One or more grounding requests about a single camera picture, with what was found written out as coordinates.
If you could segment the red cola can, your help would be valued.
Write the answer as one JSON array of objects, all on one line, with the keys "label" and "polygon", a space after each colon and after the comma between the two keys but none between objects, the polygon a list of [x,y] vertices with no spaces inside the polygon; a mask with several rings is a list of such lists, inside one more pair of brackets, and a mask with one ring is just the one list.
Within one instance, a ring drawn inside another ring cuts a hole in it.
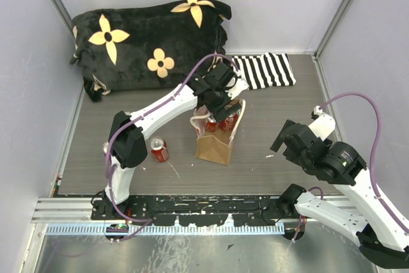
[{"label": "red cola can", "polygon": [[219,127],[219,124],[217,123],[217,121],[215,120],[213,116],[207,117],[206,123],[204,126],[207,132],[213,133],[218,129],[218,127]]},{"label": "red cola can", "polygon": [[157,162],[165,162],[169,158],[167,144],[161,137],[153,137],[150,141],[150,152]]},{"label": "red cola can", "polygon": [[220,122],[220,128],[223,131],[231,132],[234,129],[237,120],[238,120],[238,113],[234,112]]}]

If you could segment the brown canvas bag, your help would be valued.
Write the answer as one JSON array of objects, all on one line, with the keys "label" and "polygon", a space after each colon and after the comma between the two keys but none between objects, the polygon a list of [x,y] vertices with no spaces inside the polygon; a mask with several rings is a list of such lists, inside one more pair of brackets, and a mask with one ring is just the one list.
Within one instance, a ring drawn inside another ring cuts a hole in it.
[{"label": "brown canvas bag", "polygon": [[196,158],[229,165],[235,135],[245,112],[246,100],[236,99],[232,102],[233,107],[238,104],[241,104],[241,107],[237,112],[238,116],[235,116],[233,120],[230,131],[223,130],[221,125],[219,125],[214,132],[206,131],[207,119],[210,116],[210,112],[205,106],[194,110],[193,116],[189,121],[196,130],[197,135]]}]

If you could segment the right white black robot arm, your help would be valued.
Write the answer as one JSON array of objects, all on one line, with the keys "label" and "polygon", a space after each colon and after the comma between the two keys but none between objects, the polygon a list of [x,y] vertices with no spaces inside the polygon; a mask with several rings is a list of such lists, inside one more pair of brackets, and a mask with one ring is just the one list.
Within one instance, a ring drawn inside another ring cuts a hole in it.
[{"label": "right white black robot arm", "polygon": [[334,119],[317,117],[310,125],[287,120],[270,149],[285,144],[285,158],[308,175],[333,185],[359,211],[351,214],[324,201],[305,188],[292,184],[279,197],[283,215],[316,219],[353,242],[363,256],[384,269],[408,268],[408,220],[392,207],[391,217],[382,203],[386,195],[371,184],[370,170],[354,147],[328,139]]}]

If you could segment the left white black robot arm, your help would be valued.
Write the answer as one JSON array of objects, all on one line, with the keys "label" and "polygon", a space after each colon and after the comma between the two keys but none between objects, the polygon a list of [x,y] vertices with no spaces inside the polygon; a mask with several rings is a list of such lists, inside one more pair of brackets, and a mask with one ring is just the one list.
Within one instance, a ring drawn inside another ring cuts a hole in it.
[{"label": "left white black robot arm", "polygon": [[134,171],[148,156],[146,141],[162,126],[179,115],[206,107],[217,122],[239,108],[231,103],[249,85],[240,72],[224,63],[203,76],[195,72],[174,90],[144,109],[117,113],[106,145],[105,194],[109,201],[105,212],[113,219],[122,219],[128,212],[125,200],[130,195]]}]

